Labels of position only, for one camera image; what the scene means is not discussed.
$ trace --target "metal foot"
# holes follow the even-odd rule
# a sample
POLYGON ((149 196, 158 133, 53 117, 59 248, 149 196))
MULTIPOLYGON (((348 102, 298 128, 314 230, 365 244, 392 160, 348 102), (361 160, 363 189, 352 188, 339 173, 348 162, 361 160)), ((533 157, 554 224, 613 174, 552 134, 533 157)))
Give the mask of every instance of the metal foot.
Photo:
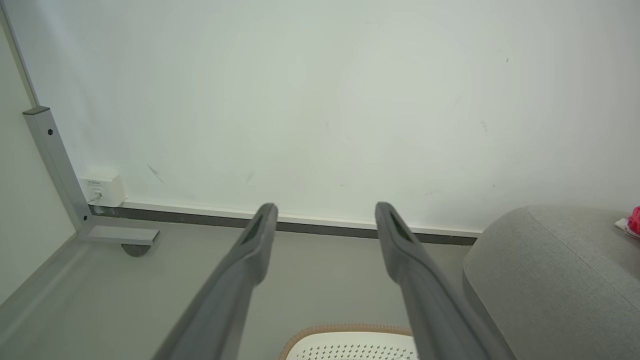
POLYGON ((134 258, 139 258, 144 255, 151 249, 150 245, 130 245, 130 244, 121 244, 124 251, 133 256, 134 258))

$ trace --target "brown braided rim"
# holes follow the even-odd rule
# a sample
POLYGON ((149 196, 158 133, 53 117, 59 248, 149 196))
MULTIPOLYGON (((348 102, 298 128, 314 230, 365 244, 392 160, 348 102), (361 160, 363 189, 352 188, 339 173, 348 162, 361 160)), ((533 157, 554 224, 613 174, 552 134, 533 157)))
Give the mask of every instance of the brown braided rim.
POLYGON ((318 325, 307 327, 306 329, 295 334, 291 340, 284 346, 278 360, 285 360, 289 352, 298 341, 309 335, 322 334, 323 332, 386 332, 387 334, 398 334, 413 336, 411 330, 406 327, 374 325, 369 323, 342 323, 336 325, 318 325))

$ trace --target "white wall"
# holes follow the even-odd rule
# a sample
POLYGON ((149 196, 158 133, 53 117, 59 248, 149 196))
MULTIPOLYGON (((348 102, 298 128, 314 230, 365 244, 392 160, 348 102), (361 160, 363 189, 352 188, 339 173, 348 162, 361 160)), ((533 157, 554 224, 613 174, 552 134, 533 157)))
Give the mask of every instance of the white wall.
POLYGON ((76 172, 131 202, 472 230, 640 204, 637 1, 7 3, 76 172))
POLYGON ((22 117, 31 108, 0 26, 0 304, 75 233, 22 117))

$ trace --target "pink object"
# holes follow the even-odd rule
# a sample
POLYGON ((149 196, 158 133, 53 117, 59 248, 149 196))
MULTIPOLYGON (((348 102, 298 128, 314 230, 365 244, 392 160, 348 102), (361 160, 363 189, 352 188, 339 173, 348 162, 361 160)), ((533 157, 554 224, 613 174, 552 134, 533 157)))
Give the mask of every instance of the pink object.
POLYGON ((636 234, 640 234, 640 206, 634 209, 634 212, 629 217, 629 230, 636 234))

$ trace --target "dark baseboard strip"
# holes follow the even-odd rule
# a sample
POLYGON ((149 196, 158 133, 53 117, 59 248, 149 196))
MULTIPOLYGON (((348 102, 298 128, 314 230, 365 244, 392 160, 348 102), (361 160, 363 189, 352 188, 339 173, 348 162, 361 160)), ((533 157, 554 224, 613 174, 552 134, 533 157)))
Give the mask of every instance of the dark baseboard strip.
MULTIPOLYGON (((211 217, 207 215, 192 215, 169 213, 166 211, 127 209, 127 208, 106 208, 104 206, 89 205, 94 215, 102 217, 128 218, 133 220, 148 220, 160 222, 176 222, 183 224, 211 225, 245 228, 249 223, 248 219, 242 218, 225 218, 211 217)), ((292 224, 288 222, 279 222, 276 230, 288 231, 290 233, 335 235, 335 236, 351 236, 354 238, 370 238, 377 239, 377 230, 356 229, 353 227, 338 227, 324 225, 307 225, 292 224)), ((415 234, 418 240, 423 243, 436 243, 448 245, 473 245, 476 238, 467 238, 463 236, 447 236, 447 235, 430 235, 415 234)))

